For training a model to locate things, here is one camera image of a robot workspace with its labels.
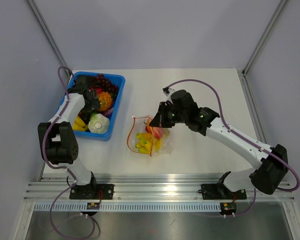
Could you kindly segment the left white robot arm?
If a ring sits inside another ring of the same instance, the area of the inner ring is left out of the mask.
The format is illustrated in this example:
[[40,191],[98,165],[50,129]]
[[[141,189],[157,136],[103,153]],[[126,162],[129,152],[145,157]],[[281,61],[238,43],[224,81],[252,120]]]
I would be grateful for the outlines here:
[[43,160],[53,170],[64,170],[81,186],[80,193],[87,199],[98,194],[98,186],[91,182],[92,173],[78,159],[79,146],[73,130],[75,120],[84,108],[99,108],[99,100],[90,91],[87,77],[73,77],[73,86],[65,91],[63,102],[55,115],[38,127],[38,138]]

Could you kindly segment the large yellow banana bunch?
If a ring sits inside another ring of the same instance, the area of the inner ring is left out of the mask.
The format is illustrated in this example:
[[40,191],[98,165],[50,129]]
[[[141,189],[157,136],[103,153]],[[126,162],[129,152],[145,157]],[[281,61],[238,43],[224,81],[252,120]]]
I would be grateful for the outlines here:
[[159,152],[163,143],[162,138],[156,139],[149,132],[137,133],[136,139],[138,142],[135,144],[135,147],[138,149],[138,152],[147,155],[152,155],[153,153]]

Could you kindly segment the red bell pepper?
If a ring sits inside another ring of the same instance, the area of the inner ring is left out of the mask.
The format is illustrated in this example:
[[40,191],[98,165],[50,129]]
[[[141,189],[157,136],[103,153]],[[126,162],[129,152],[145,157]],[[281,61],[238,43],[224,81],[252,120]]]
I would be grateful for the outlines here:
[[165,136],[165,131],[163,128],[153,127],[152,131],[153,131],[154,137],[158,140],[162,139]]

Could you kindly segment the clear zip top bag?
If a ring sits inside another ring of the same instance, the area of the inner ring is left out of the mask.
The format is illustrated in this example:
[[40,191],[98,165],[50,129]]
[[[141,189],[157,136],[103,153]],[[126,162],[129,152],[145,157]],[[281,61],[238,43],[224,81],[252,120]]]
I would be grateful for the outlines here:
[[132,116],[133,124],[128,133],[126,144],[136,154],[169,155],[172,152],[172,134],[168,128],[150,126],[150,115]]

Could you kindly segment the orange mango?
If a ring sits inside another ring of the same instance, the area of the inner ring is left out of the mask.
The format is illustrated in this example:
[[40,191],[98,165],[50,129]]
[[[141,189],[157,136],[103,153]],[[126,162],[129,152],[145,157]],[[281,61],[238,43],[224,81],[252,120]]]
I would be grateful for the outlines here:
[[150,127],[151,120],[148,118],[145,123],[145,131],[152,134],[152,128]]

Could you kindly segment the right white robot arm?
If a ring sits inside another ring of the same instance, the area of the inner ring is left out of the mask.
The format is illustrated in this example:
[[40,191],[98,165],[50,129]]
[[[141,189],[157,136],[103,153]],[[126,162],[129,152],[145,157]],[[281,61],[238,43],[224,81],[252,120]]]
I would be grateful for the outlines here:
[[234,192],[247,188],[271,195],[288,172],[287,150],[283,146],[272,147],[239,133],[223,123],[219,113],[208,107],[198,107],[192,95],[183,89],[172,91],[167,101],[160,102],[149,125],[168,129],[179,123],[225,145],[251,165],[249,169],[228,171],[222,175],[216,189],[222,198],[229,198]]

